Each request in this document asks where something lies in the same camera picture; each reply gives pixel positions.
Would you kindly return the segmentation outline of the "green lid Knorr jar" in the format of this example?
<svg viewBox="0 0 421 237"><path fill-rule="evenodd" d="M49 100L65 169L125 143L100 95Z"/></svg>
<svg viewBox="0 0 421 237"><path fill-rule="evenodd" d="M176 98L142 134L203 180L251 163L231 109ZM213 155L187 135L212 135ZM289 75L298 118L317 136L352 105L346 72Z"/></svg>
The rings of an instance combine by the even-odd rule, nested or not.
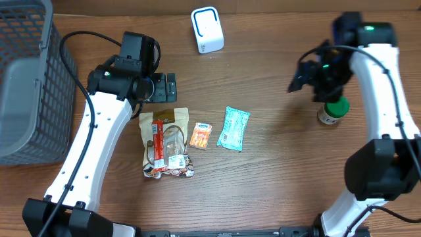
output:
<svg viewBox="0 0 421 237"><path fill-rule="evenodd" d="M318 119L328 125L337 123L350 109L350 103L346 97L341 96L335 103L325 103L317 112Z"/></svg>

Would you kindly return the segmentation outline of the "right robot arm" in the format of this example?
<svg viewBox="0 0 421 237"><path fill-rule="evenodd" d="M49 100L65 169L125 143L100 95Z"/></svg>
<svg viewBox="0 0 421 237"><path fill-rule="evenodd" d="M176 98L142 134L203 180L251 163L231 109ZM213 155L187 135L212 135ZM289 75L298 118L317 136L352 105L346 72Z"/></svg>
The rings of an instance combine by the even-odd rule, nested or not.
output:
<svg viewBox="0 0 421 237"><path fill-rule="evenodd" d="M315 222L314 236L363 236L360 224L420 181L420 130L411 117L399 73L399 48L388 22L338 18L334 38L300 57L290 92L312 86L315 102L339 100L356 77L364 103L367 143L345 164L345 190Z"/></svg>

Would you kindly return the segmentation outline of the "beige brown snack bag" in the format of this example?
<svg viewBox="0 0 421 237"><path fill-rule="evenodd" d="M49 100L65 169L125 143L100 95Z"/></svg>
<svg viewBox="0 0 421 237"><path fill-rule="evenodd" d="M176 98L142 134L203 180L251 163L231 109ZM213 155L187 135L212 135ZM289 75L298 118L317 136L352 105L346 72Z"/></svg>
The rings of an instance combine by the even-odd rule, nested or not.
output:
<svg viewBox="0 0 421 237"><path fill-rule="evenodd" d="M153 121L163 122L165 169L161 172L154 170ZM164 174L182 177L194 175L193 163L187 154L188 122L189 111L185 107L140 114L139 128L145 148L144 176L159 179Z"/></svg>

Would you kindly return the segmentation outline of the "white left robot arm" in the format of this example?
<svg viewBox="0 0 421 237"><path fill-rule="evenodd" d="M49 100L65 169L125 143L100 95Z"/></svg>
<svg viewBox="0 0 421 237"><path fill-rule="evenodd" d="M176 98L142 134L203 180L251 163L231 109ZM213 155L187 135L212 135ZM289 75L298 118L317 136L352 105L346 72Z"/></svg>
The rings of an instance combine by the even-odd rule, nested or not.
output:
<svg viewBox="0 0 421 237"><path fill-rule="evenodd" d="M98 214L116 143L139 103L177 100L174 73L99 65L90 72L85 116L42 200L28 199L22 218L32 236L141 236L140 228Z"/></svg>

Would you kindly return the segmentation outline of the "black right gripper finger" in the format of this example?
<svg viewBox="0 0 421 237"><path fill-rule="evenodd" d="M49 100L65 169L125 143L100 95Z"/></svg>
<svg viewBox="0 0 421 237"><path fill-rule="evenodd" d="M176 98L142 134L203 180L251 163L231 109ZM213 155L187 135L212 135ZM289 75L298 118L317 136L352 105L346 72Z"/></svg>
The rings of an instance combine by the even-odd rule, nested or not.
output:
<svg viewBox="0 0 421 237"><path fill-rule="evenodd" d="M316 55L319 61L328 61L331 57L331 50L326 49L327 46L331 46L329 39L325 39L316 50Z"/></svg>
<svg viewBox="0 0 421 237"><path fill-rule="evenodd" d="M293 77L287 92L296 92L301 90L304 85L314 85L314 76L316 72L316 62L306 61L300 62L297 65L295 76Z"/></svg>

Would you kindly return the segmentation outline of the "red snack stick packet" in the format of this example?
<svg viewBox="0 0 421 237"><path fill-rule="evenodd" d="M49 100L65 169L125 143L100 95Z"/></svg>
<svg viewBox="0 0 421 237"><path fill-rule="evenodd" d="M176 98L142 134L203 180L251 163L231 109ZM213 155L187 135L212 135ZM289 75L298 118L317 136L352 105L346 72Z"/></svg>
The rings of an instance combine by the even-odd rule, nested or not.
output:
<svg viewBox="0 0 421 237"><path fill-rule="evenodd" d="M165 169L164 164L164 136L163 122L152 122L153 143L154 143L154 170L161 172Z"/></svg>

